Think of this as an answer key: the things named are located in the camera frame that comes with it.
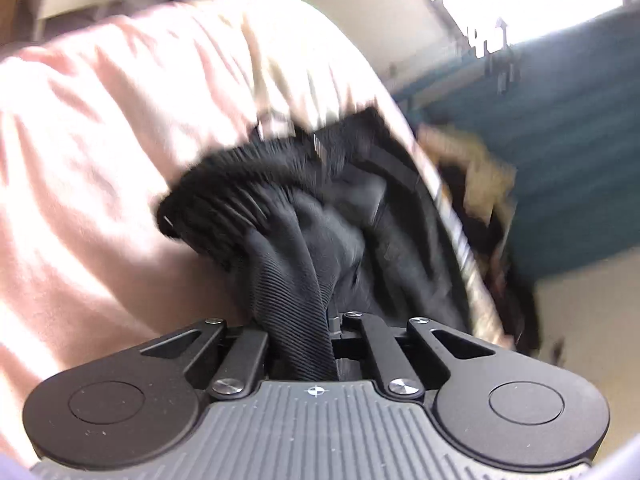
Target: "beige floor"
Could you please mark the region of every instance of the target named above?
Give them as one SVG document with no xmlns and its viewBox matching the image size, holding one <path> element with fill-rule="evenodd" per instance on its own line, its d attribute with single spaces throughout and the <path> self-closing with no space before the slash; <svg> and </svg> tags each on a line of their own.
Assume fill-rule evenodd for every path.
<svg viewBox="0 0 640 480">
<path fill-rule="evenodd" d="M 543 359 L 564 337 L 564 367 L 611 408 L 598 459 L 640 433 L 640 248 L 538 284 Z"/>
</svg>

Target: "circular cap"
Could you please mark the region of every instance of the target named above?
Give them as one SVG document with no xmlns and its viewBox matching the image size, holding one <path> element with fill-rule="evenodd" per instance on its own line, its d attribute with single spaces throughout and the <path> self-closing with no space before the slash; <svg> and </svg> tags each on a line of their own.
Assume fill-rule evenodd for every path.
<svg viewBox="0 0 640 480">
<path fill-rule="evenodd" d="M 489 405 L 502 418 L 525 426 L 551 422 L 564 408 L 555 390 L 525 381 L 498 386 L 489 395 Z"/>
<path fill-rule="evenodd" d="M 69 399 L 69 408 L 80 420 L 91 424 L 116 424 L 134 416 L 145 395 L 129 383 L 105 381 L 89 384 Z"/>
<path fill-rule="evenodd" d="M 394 379 L 389 383 L 389 389 L 396 395 L 413 395 L 420 391 L 418 384 L 411 379 Z"/>
<path fill-rule="evenodd" d="M 239 394 L 244 390 L 244 383 L 233 378 L 218 379 L 213 381 L 211 389 L 220 395 Z"/>
</svg>

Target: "crosshair symbol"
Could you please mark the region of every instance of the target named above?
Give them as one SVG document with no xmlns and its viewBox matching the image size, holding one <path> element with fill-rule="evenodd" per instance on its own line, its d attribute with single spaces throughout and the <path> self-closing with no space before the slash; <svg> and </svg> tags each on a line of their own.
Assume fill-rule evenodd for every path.
<svg viewBox="0 0 640 480">
<path fill-rule="evenodd" d="M 322 386 L 312 386 L 306 392 L 317 399 L 319 396 L 328 391 L 329 390 L 325 390 Z"/>
</svg>

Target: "gray ribbed plate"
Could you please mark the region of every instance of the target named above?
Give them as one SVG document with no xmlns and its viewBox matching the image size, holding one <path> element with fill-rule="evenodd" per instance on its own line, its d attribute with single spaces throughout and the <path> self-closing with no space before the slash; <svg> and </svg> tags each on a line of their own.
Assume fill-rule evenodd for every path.
<svg viewBox="0 0 640 480">
<path fill-rule="evenodd" d="M 218 402 L 180 445 L 119 471 L 80 471 L 43 460 L 48 480 L 465 479 L 570 480 L 588 467 L 519 474 L 450 446 L 423 409 L 381 397 L 369 381 L 265 381 L 246 399 Z"/>
</svg>

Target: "pink fabric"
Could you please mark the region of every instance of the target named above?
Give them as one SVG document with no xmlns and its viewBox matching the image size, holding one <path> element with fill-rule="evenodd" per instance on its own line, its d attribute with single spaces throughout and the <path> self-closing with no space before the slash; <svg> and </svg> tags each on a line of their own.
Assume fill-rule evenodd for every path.
<svg viewBox="0 0 640 480">
<path fill-rule="evenodd" d="M 168 183 L 265 110 L 317 128 L 367 104 L 436 189 L 365 59 L 297 0 L 169 4 L 1 63 L 0 452 L 36 459 L 21 410 L 41 380 L 207 316 L 242 322 L 215 265 L 156 229 Z"/>
</svg>

